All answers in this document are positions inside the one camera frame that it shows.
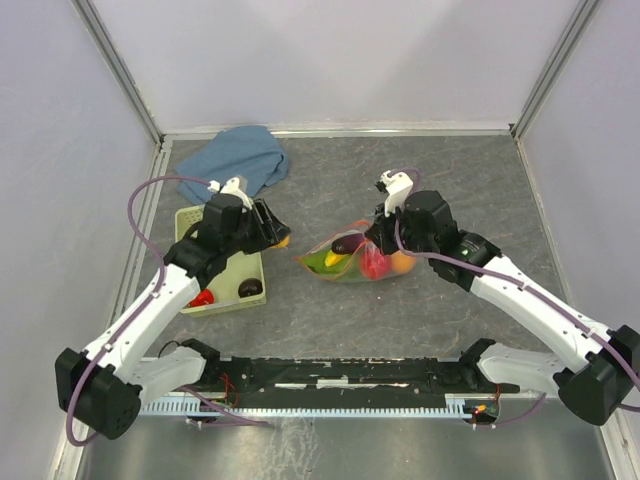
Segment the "small orange fruit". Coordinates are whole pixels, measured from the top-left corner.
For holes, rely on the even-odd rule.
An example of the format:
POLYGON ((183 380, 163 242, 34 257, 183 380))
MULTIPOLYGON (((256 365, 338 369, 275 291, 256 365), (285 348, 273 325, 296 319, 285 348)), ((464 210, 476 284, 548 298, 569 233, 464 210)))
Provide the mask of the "small orange fruit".
POLYGON ((289 246, 289 243, 290 243, 290 239, 289 238, 285 238, 284 240, 282 240, 278 244, 274 245, 273 248, 274 249, 287 248, 289 246))

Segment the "orange peach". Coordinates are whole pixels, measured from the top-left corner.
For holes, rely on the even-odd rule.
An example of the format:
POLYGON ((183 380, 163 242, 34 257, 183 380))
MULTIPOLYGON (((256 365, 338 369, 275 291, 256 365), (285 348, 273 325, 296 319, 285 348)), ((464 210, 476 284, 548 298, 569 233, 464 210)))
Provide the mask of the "orange peach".
POLYGON ((396 251, 390 256, 391 268, 396 274, 406 274, 410 272, 416 263, 416 258, 410 255, 406 255, 401 251, 396 251))

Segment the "green lettuce leaves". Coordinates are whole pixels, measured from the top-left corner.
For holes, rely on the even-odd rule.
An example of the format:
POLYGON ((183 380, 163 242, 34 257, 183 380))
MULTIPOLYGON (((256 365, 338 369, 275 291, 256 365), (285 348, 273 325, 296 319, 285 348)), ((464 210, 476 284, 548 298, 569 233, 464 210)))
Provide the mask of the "green lettuce leaves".
POLYGON ((324 280, 338 280, 352 267, 354 254, 336 254, 330 247, 311 251, 296 258, 307 271, 324 280))

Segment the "dark purple fruit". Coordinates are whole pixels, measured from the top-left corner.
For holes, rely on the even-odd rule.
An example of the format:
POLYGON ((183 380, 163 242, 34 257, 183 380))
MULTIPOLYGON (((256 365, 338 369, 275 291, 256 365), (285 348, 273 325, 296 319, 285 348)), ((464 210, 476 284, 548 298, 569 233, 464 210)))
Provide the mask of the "dark purple fruit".
POLYGON ((257 278, 246 279, 240 283, 237 292, 240 298, 262 295, 264 292, 262 281, 257 278))

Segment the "red apple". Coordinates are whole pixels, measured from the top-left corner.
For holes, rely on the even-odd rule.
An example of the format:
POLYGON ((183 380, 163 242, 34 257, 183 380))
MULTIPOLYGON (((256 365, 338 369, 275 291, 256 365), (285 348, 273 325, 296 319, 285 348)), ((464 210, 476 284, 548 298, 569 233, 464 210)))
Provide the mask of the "red apple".
POLYGON ((359 259, 360 273, 369 280, 377 281, 384 278, 391 270, 390 259, 383 255, 375 246, 363 251, 359 259))

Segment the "yellow banana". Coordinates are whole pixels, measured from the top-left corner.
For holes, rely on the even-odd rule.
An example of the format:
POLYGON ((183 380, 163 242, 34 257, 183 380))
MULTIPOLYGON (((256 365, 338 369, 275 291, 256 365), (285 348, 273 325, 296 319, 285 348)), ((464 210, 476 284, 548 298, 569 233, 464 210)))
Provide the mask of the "yellow banana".
POLYGON ((329 250, 324 259, 324 265, 328 268, 332 268, 337 266, 339 263, 343 261, 347 261, 351 258, 350 254, 338 254, 333 250, 329 250))

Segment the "purple eggplant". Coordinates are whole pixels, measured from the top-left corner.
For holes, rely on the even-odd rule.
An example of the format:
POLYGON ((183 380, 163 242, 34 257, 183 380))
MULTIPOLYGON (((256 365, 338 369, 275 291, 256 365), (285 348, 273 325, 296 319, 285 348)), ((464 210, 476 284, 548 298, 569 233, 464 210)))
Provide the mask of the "purple eggplant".
POLYGON ((336 238, 331 244, 331 251, 336 255, 351 255, 366 240, 362 233, 353 233, 336 238))

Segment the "clear zip top bag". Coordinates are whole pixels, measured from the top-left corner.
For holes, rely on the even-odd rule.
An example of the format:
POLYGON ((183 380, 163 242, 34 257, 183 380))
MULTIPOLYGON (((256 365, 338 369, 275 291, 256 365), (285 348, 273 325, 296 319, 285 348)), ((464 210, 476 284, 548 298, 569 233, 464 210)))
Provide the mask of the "clear zip top bag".
POLYGON ((370 227, 365 220, 351 223, 296 260, 315 277, 332 282, 380 281, 411 272, 416 258, 400 251, 383 254, 365 236, 370 227))

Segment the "red pepper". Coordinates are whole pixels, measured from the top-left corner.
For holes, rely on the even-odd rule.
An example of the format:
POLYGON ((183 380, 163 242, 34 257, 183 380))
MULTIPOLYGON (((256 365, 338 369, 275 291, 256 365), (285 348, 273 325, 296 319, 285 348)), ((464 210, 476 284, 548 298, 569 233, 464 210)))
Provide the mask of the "red pepper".
POLYGON ((215 303, 215 296, 209 289, 203 289, 193 300, 189 302, 190 308, 208 306, 215 303))

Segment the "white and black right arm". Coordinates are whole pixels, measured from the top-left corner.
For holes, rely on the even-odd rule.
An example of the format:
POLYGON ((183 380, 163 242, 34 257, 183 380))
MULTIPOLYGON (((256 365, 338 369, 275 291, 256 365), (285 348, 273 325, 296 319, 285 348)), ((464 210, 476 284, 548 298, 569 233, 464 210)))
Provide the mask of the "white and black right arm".
POLYGON ((443 280, 487 301, 541 340, 548 353, 497 342, 462 362, 460 382, 481 391, 492 382, 558 397, 581 420, 607 423, 639 386, 639 334, 613 329, 568 306, 528 277, 486 238, 458 228, 436 191, 381 185, 386 198, 367 237, 385 254, 427 260, 443 280))

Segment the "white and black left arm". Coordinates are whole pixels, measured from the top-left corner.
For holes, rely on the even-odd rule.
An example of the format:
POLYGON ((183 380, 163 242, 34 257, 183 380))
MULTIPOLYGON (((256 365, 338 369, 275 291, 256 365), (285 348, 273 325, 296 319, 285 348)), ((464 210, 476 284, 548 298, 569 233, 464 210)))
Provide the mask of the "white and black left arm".
POLYGON ((183 386, 209 390, 221 378, 216 350, 199 341, 159 359, 143 356, 157 337, 238 253, 260 253, 283 243, 291 230, 261 199, 217 194, 200 221, 162 258, 156 274, 119 319, 83 350, 65 349, 55 361, 60 408, 74 446, 81 422, 108 439, 123 435, 149 403, 183 386))

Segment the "pale green perforated basket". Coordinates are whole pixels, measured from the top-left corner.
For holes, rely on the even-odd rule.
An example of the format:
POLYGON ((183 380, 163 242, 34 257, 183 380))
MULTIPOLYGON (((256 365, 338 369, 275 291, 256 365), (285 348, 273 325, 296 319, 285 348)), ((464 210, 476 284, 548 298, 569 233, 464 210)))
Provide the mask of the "pale green perforated basket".
POLYGON ((266 302, 266 286, 260 252, 242 253, 234 250, 236 230, 235 207, 209 205, 180 209, 175 214, 175 244, 165 256, 165 262, 186 271, 197 281, 200 291, 209 289, 215 303, 197 308, 187 304, 181 313, 203 317, 216 313, 259 306, 266 302), (238 296, 241 282, 249 278, 262 281, 262 295, 238 296))

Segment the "blue cloth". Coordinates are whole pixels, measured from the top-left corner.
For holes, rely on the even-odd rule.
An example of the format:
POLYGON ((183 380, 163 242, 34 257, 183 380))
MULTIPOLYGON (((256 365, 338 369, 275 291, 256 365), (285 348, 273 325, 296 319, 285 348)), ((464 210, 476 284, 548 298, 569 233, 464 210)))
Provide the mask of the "blue cloth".
POLYGON ((279 141, 264 126, 239 126, 218 133, 202 149, 178 163, 178 176, 212 180, 223 185, 235 176, 247 181, 246 194, 254 197, 263 187, 283 180, 289 158, 279 141))

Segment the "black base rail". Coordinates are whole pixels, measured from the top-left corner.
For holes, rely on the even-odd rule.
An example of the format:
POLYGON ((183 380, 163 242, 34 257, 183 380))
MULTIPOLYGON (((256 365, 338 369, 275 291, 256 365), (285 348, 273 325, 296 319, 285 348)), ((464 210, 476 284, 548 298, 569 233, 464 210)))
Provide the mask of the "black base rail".
POLYGON ((239 408, 441 408, 445 397, 517 393, 497 386, 468 360, 276 359, 232 357, 207 368, 189 386, 203 394, 229 394, 239 408))

